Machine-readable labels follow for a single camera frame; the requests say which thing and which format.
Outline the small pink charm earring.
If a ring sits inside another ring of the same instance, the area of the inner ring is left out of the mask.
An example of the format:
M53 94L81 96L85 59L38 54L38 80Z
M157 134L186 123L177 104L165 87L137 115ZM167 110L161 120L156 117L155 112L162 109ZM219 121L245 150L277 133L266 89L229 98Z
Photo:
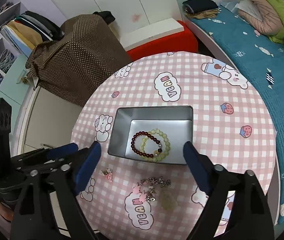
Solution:
M106 170L102 170L101 171L103 176L109 181L112 182L113 181L113 171L112 169L108 168Z

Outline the pink charm keychain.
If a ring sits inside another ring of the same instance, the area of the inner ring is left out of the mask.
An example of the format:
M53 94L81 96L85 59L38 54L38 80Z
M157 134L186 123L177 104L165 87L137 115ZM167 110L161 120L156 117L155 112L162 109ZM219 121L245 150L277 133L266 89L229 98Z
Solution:
M138 200L142 203L154 202L156 200L155 186L137 183L132 189L132 193L138 196Z

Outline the silver chain jewelry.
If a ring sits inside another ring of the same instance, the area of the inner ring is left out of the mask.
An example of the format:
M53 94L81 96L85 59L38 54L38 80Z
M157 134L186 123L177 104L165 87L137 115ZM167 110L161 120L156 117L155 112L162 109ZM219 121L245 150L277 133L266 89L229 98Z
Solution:
M148 189L155 189L156 187L167 188L171 186L171 180L166 180L163 177L149 177L137 182L137 185Z

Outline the grey metal tin box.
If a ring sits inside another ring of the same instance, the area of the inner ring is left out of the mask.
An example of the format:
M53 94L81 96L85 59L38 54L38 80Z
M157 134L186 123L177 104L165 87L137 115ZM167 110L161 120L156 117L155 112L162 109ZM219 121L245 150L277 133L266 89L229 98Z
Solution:
M185 165L183 146L193 139L193 123L191 106L119 108L108 154L130 160Z

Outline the brown polka dot cloth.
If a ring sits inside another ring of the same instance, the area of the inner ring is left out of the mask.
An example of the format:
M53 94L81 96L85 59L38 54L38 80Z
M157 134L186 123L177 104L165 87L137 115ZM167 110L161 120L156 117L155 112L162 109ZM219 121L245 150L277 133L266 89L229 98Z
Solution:
M100 15L67 20L59 41L38 44L26 61L27 76L71 103L85 106L90 96L131 59Z

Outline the hanging clothes in wardrobe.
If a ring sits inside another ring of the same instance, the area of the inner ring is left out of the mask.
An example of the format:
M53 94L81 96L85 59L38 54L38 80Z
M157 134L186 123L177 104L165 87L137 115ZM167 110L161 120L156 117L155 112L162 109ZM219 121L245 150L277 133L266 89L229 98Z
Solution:
M0 25L0 33L26 57L40 43L59 41L64 36L64 32L54 22L28 10L11 16L6 23Z

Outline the teal bed sheet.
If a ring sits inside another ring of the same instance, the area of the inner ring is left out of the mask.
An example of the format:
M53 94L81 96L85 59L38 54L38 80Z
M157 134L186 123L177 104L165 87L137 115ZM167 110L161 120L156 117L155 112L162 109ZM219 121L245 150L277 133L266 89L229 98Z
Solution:
M284 222L284 45L274 43L239 15L220 7L215 18L193 19L258 90L276 130L276 152L281 176L280 214Z

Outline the red storage bench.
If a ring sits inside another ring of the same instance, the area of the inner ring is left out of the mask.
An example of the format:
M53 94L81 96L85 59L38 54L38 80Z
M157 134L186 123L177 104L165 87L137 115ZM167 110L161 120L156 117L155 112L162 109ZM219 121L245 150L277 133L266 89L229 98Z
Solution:
M198 53L198 41L192 31L182 21L178 21L184 28L183 31L158 38L147 42L141 46L137 46L127 53L132 61L136 61L143 57L160 54L171 53L177 51L186 51L190 53Z

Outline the white board on bench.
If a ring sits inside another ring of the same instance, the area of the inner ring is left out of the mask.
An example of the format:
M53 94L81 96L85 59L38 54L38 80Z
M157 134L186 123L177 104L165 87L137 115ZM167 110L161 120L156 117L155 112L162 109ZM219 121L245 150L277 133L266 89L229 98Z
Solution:
M173 18L168 18L121 35L120 43L128 51L148 42L183 31L182 24Z

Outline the pink quilted jacket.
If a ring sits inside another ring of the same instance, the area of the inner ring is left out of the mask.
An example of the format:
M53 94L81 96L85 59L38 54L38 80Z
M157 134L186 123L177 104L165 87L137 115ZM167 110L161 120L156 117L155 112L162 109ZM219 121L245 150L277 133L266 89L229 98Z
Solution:
M251 0L262 15L263 21L250 16L242 10L238 10L239 16L244 18L246 22L250 23L259 33L264 35L276 35L283 27L282 22L273 9L273 7L266 0Z

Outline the folded dark clothes pile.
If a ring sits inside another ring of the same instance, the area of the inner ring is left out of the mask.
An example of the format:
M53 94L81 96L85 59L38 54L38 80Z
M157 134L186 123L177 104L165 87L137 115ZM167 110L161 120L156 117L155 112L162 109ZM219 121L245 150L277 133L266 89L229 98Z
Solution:
M213 0L187 0L182 3L186 16L202 20L216 17L220 9Z

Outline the white pillow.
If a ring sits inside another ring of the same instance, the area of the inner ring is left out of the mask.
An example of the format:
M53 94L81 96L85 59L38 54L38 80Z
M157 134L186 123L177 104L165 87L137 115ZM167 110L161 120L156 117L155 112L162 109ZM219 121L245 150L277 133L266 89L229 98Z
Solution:
M258 19L259 21L263 21L262 15L258 10L258 7L254 5L254 3L251 0L242 0L239 3L235 5L235 7L239 10L242 10L249 14L250 16Z

